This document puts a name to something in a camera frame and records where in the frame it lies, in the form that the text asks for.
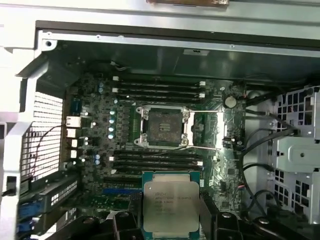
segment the black cable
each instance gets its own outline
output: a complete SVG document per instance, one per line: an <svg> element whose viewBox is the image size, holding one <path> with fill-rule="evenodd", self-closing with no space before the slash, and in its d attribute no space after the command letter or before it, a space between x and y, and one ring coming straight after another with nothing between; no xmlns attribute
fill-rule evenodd
<svg viewBox="0 0 320 240"><path fill-rule="evenodd" d="M270 132L272 131L272 129L270 128L258 128L257 130L254 130L252 133L249 134L249 136L244 140L244 146L247 146L248 145L248 142L250 141L250 139L257 133L257 132L260 132L260 131L267 131L267 132Z"/></svg>
<svg viewBox="0 0 320 240"><path fill-rule="evenodd" d="M281 123L284 127L288 128L288 129L296 129L296 127L288 124L286 121L282 120L281 118L279 118L278 116L276 116L272 113L268 113L265 111L254 111L254 110L250 110L250 109L246 109L245 112L248 114L254 114L254 115L258 115L258 116L270 116L273 119L277 120L279 123Z"/></svg>
<svg viewBox="0 0 320 240"><path fill-rule="evenodd" d="M282 205L281 205L281 202L280 202L280 201L278 200L278 198L274 195L274 193L271 192L271 191L269 191L269 190L263 189L263 190L257 191L257 192L255 193L254 197L257 199L261 194L264 194L264 193L268 193L269 195L271 195L272 198L274 199L276 205L281 208L281 206L282 206ZM255 202L254 202L254 200L252 199L249 207L248 207L245 211L250 212L250 210L254 207L254 205L255 205Z"/></svg>
<svg viewBox="0 0 320 240"><path fill-rule="evenodd" d="M251 164L248 164L247 166L245 166L243 168L243 171L245 171L245 170L247 170L249 168L252 168L252 167L262 167L262 168L264 168L265 170L267 170L269 172L273 172L275 170L272 166L270 166L270 165L268 165L266 163L251 163Z"/></svg>
<svg viewBox="0 0 320 240"><path fill-rule="evenodd" d="M39 148L40 148L40 144L42 142L42 140L44 139L44 137L46 135L48 135L48 133L50 133L52 130L56 129L56 128L62 128L64 126L64 124L62 125L58 125L58 126L53 126L52 128L50 128L48 131L46 131L41 137L40 137L40 140L39 140L39 143L38 145L36 146L36 149L35 149L35 157L34 157L34 165L33 165L33 169L32 169L32 172L31 172L31 176L34 177L34 174L36 172L36 163L37 163L37 160L38 160L38 153L39 153Z"/></svg>
<svg viewBox="0 0 320 240"><path fill-rule="evenodd" d="M294 132L293 129L286 129L286 130L283 130L283 131L279 131L279 132L276 132L276 133L273 133L273 134L270 134L269 136L266 136L266 137L263 137L262 139L256 141L254 144L250 145L249 147L247 147L243 152L242 154L240 155L239 157L239 173L241 174L242 176L242 181L243 181L243 184L246 188L246 190L248 191L249 195L252 197L252 200L253 202L256 204L256 206L258 207L258 209L260 210L260 212L262 213L262 215L264 217L267 216L267 214L265 213L265 210L264 208L261 206L261 204L258 202L258 200L255 198L255 195L253 194L253 192L251 191L250 187L249 187L249 184L247 182L247 179L246 179L246 176L245 176L245 172L244 172L244 157L247 153L249 153L250 151L252 151L253 149L255 149L256 147L260 146L261 144L265 143L265 142L268 142L270 140L273 140L273 139L277 139L279 137L284 137L284 136L288 136L288 135L291 135L292 133Z"/></svg>

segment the motherboard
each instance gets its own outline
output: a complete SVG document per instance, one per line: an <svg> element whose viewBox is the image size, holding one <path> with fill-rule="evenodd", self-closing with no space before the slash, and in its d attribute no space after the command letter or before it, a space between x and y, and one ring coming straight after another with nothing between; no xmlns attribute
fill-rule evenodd
<svg viewBox="0 0 320 240"><path fill-rule="evenodd" d="M141 191L144 171L197 171L200 190L221 211L236 211L245 94L240 81L84 74L67 90L64 104L65 161L81 172L85 194L79 202L91 204L92 196L99 203L119 196L124 202ZM73 117L81 117L76 130L68 129Z"/></svg>

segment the cpu socket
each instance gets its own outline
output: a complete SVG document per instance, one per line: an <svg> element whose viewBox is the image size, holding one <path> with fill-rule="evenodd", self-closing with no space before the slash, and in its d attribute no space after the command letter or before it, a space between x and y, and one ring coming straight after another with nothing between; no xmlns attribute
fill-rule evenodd
<svg viewBox="0 0 320 240"><path fill-rule="evenodd" d="M193 146L195 113L182 106L145 105L138 107L141 115L140 137L134 140L147 149L176 149Z"/></svg>

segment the green circuit board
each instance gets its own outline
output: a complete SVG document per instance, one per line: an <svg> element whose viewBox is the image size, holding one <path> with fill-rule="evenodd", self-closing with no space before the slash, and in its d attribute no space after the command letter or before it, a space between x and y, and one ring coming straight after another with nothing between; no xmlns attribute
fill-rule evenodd
<svg viewBox="0 0 320 240"><path fill-rule="evenodd" d="M82 132L96 143L79 146L88 153L86 161L75 166L81 171L84 190L92 195L108 194L106 189L139 191L142 171L199 171L200 189L209 191L221 211L232 211L232 193L241 181L237 162L244 137L245 94L244 83L227 80L86 73L66 93L69 115L95 123ZM227 96L237 99L235 107L225 106ZM165 114L177 106L195 111L193 145L205 149L156 149L135 144L142 130L150 133L142 127L142 115L137 112L146 105L161 106Z"/></svg>

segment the black ram slot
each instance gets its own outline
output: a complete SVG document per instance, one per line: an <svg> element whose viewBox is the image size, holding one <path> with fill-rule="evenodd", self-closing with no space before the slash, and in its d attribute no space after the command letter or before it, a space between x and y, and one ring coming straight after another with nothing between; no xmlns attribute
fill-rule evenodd
<svg viewBox="0 0 320 240"><path fill-rule="evenodd" d="M141 156L119 156L115 157L114 159L115 162L120 162L120 161L138 161L138 162L161 162L161 163L170 163L170 164L182 164L182 165L189 165L189 164L194 164L197 165L197 161L192 159L192 160L187 160L187 159L182 159L182 158L155 158L155 157L141 157Z"/></svg>
<svg viewBox="0 0 320 240"><path fill-rule="evenodd" d="M133 158L133 159L144 159L144 160L151 160L151 161L171 161L171 162L194 162L194 161L202 161L201 158L193 157L193 156L167 156L166 154L163 155L144 155L144 154L115 154L114 157L116 158Z"/></svg>
<svg viewBox="0 0 320 240"><path fill-rule="evenodd" d="M139 98L150 98L150 99L156 99L159 101L162 100L180 100L181 102L185 101L197 101L201 100L203 98L198 98L196 96L181 96L180 94L173 94L173 93L164 93L164 92L128 92L128 93L122 93L118 92L116 94L117 96L128 98L127 96L130 96L132 99L139 99Z"/></svg>
<svg viewBox="0 0 320 240"><path fill-rule="evenodd" d="M119 95L119 100L128 100L127 95ZM158 103L177 103L177 104L200 104L203 98L193 98L193 99L170 99L168 97L146 97L146 96L130 96L129 99L134 99L135 101L142 102L158 102Z"/></svg>
<svg viewBox="0 0 320 240"><path fill-rule="evenodd" d="M196 99L199 97L199 93L180 93L180 92L163 92L154 89L148 91L137 91L137 90L122 90L119 89L118 95L126 96L152 96L152 97L167 97L167 98L181 98L181 99Z"/></svg>
<svg viewBox="0 0 320 240"><path fill-rule="evenodd" d="M139 155L139 156L152 156L156 153L150 151L132 151L132 150L114 150L114 156L117 157L119 155ZM187 152L186 150L176 151L176 152L167 152L165 156L168 157L180 157L180 158L194 158L195 160L202 160L203 156L194 154L191 152Z"/></svg>
<svg viewBox="0 0 320 240"><path fill-rule="evenodd" d="M141 170L141 171L195 171L192 168L185 167L149 167L149 166L115 166L113 169L123 170L123 171L131 171L131 170Z"/></svg>
<svg viewBox="0 0 320 240"><path fill-rule="evenodd" d="M175 164L175 163L162 163L162 162L137 162L137 161L117 161L113 163L112 168L117 169L117 167L130 166L130 167L147 167L147 168L170 168L170 169L193 169L195 171L201 170L198 165L185 165L185 164Z"/></svg>
<svg viewBox="0 0 320 240"><path fill-rule="evenodd" d="M186 81L164 81L160 79L153 79L153 80L140 80L140 79L130 79L125 80L121 79L118 83L120 84L135 84L135 85L164 85L164 86L171 86L171 87L179 87L179 88L199 88L199 82L186 82Z"/></svg>
<svg viewBox="0 0 320 240"><path fill-rule="evenodd" d="M172 92L172 93L185 93L185 94L199 94L204 92L205 89L201 89L198 87L190 88L190 87L176 87L171 85L156 85L156 84L144 84L144 85L134 85L134 84L121 84L116 83L113 84L112 87L117 88L119 90L138 90L138 91L163 91L163 92Z"/></svg>

